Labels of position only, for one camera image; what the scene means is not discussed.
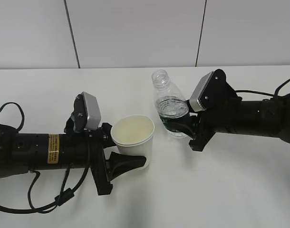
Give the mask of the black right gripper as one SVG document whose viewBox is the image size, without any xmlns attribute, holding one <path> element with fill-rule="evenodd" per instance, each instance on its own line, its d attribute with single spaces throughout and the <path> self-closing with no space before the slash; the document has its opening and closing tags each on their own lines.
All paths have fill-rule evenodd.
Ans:
<svg viewBox="0 0 290 228">
<path fill-rule="evenodd" d="M 201 152 L 215 133 L 232 133 L 232 120 L 235 111 L 241 104 L 240 96 L 222 97 L 213 101 L 213 104 L 198 116 L 171 119 L 168 126 L 192 138 L 189 145 L 193 151 Z M 186 100 L 189 113 L 195 113 Z"/>
</svg>

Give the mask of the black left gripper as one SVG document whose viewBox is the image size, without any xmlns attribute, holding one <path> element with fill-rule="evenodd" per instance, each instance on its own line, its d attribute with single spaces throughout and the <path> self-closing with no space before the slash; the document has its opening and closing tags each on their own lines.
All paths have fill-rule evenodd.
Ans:
<svg viewBox="0 0 290 228">
<path fill-rule="evenodd" d="M 78 190 L 86 178 L 88 170 L 91 170 L 98 195 L 109 195 L 113 185 L 111 181 L 131 170 L 144 167 L 146 157 L 124 155 L 111 152 L 109 159 L 105 158 L 104 150 L 115 147 L 116 143 L 111 136 L 112 125 L 102 123 L 96 130 L 84 129 L 74 132 L 72 124 L 66 124 L 64 129 L 65 152 L 69 152 L 72 164 L 81 160 L 84 172 L 72 189 Z"/>
</svg>

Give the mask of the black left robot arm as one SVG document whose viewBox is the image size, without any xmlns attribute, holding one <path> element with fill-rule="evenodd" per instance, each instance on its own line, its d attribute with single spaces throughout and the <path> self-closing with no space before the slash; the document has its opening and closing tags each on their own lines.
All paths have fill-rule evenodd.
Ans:
<svg viewBox="0 0 290 228">
<path fill-rule="evenodd" d="M 105 158 L 104 149 L 115 146 L 111 125 L 72 134 L 16 133 L 0 130 L 0 178 L 25 174 L 30 170 L 58 170 L 89 167 L 98 195 L 109 195 L 111 181 L 146 163 L 145 156 L 112 152 Z"/>
</svg>

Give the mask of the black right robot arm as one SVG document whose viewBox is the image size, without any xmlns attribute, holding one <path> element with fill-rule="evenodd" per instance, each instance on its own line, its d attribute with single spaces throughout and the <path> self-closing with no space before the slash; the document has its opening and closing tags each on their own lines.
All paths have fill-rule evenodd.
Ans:
<svg viewBox="0 0 290 228">
<path fill-rule="evenodd" d="M 212 109 L 167 126 L 188 135 L 192 150 L 201 152 L 216 133 L 279 138 L 290 144 L 290 93 L 262 101 L 229 98 Z"/>
</svg>

